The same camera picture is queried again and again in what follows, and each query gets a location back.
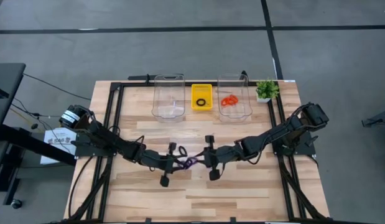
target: sticker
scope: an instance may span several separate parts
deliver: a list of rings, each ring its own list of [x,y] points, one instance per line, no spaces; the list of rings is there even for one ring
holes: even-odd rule
[[[72,111],[66,110],[64,113],[67,114],[67,115],[69,115],[69,116],[71,116],[73,119],[75,119],[75,120],[77,120],[77,121],[80,119],[80,117],[77,116],[77,115],[76,115],[74,112],[72,112]]]
[[[61,118],[65,119],[65,120],[67,120],[67,121],[69,121],[69,122],[71,122],[71,123],[75,122],[75,119],[69,117],[69,116],[66,115],[66,114],[63,114],[63,115],[61,116]]]

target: transparent bin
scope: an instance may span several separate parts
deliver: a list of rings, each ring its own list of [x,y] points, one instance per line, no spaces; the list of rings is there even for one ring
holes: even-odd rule
[[[185,112],[185,79],[183,75],[157,75],[155,77],[152,115],[159,122],[179,122]]]
[[[221,122],[242,122],[252,114],[249,100],[249,78],[246,75],[220,75],[217,79],[218,108]],[[235,105],[222,106],[221,101],[234,95]]]

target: wooden tabletop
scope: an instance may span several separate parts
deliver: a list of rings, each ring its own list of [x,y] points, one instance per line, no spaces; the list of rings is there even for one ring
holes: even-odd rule
[[[96,82],[90,110],[103,121],[111,81]],[[300,98],[295,82],[279,81],[286,117],[299,105]],[[215,148],[233,145],[233,141],[246,136],[257,136],[271,129],[268,106],[257,103],[255,87],[249,87],[252,115],[244,124],[224,124],[218,119],[216,88],[213,87],[213,110],[193,111],[190,107],[190,87],[185,90],[185,121],[159,123],[151,114],[154,87],[125,88],[119,127],[120,136],[127,140],[145,135],[148,149],[165,153],[169,142],[176,142],[187,149],[189,155],[201,152],[207,143],[205,135],[215,137]],[[113,122],[117,93],[115,93],[111,121]],[[279,114],[273,102],[277,122]],[[73,182],[87,158],[78,160]],[[295,156],[300,186],[317,210],[328,216],[316,164],[307,156]],[[91,189],[96,158],[83,171],[77,183],[72,202],[72,213],[84,201]],[[153,222],[187,221],[284,221],[287,219],[281,175],[272,146],[266,146],[257,165],[247,162],[230,162],[220,180],[209,181],[209,169],[201,164],[189,170],[169,175],[169,187],[159,184],[161,170],[151,172],[148,167],[133,164],[116,156],[113,161],[105,222]],[[299,215],[295,194],[290,189],[295,217]],[[93,217],[98,215],[98,193]]]

